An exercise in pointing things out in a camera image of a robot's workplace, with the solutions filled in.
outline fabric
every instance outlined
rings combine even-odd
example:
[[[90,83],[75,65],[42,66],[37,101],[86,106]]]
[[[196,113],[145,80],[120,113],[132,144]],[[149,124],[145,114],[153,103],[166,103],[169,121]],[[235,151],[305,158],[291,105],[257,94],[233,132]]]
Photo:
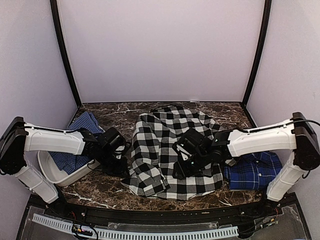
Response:
[[[277,154],[270,151],[245,154],[235,166],[224,168],[231,190],[262,190],[282,169]]]
[[[174,163],[182,159],[173,144],[194,128],[211,140],[221,127],[201,111],[182,106],[165,106],[141,114],[133,133],[133,163],[130,177],[122,184],[143,197],[188,200],[219,189],[223,174],[218,164],[210,164],[202,175],[183,180],[173,178]]]
[[[81,114],[67,130],[77,130],[85,128],[93,134],[103,133],[104,130],[99,127],[98,121],[95,116],[90,112]],[[68,175],[78,170],[92,159],[87,156],[78,156],[71,153],[64,152],[49,152],[59,170],[64,170]]]

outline white bowl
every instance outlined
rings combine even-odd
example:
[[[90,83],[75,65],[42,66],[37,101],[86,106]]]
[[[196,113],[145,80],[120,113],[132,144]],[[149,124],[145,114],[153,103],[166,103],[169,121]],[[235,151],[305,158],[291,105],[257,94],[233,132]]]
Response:
[[[87,164],[85,164],[78,170],[68,175],[64,170],[59,170],[55,161],[47,151],[38,151],[38,162],[45,178],[50,183],[56,184],[61,187],[66,187],[74,183],[78,179],[90,173],[92,171],[91,169],[95,169],[100,165],[98,161],[94,162],[94,160],[91,160],[89,162],[91,169],[87,167]]]

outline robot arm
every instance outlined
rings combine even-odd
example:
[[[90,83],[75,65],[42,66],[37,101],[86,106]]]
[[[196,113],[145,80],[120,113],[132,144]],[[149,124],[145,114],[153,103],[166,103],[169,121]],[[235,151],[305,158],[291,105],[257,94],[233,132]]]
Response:
[[[67,131],[39,127],[16,117],[0,138],[0,173],[14,175],[50,204],[58,199],[57,189],[25,159],[24,152],[51,151],[89,156],[100,162],[107,174],[123,176],[128,171],[127,160],[115,157],[121,147],[121,154],[124,154],[128,150],[127,142],[113,127],[104,133],[92,134],[84,128]]]
[[[315,131],[300,112],[283,122],[252,128],[218,131],[210,140],[189,129],[173,145],[182,155],[174,164],[173,177],[184,179],[198,174],[206,165],[228,163],[244,154],[288,149],[288,161],[267,188],[267,198],[278,202],[307,171],[320,165],[320,150]]]

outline marble tabletop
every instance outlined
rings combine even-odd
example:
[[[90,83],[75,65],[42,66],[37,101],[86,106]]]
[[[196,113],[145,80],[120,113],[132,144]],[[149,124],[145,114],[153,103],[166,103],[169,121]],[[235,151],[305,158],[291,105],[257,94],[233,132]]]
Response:
[[[83,104],[75,117],[85,111],[92,112],[99,125],[107,130],[115,127],[127,140],[132,139],[138,115],[151,109],[167,105],[168,102],[130,102],[130,103],[87,103]],[[236,102],[179,102],[189,109],[202,111],[226,129],[236,126],[251,127],[244,111]],[[126,157],[131,163],[130,151]],[[69,203],[117,210],[136,211],[186,211],[205,210],[257,202],[260,191],[230,191],[228,183],[205,196],[197,196],[188,201],[163,200],[134,195],[122,186],[121,178],[92,171],[73,184],[62,188]]]

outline blue plaid shirt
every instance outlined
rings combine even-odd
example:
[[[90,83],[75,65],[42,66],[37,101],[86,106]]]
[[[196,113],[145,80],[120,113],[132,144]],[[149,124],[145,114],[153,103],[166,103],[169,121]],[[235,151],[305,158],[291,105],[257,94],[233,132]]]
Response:
[[[77,130],[80,128],[85,128],[93,134],[104,132],[104,130],[99,128],[99,124],[95,116],[91,112],[89,113],[86,111],[71,123],[67,130]],[[49,153],[59,170],[64,170],[68,175],[72,174],[91,160],[87,156],[77,156],[71,153],[53,151]]]
[[[239,162],[224,168],[224,177],[231,190],[262,190],[276,177],[282,168],[274,152],[263,151],[245,154]]]

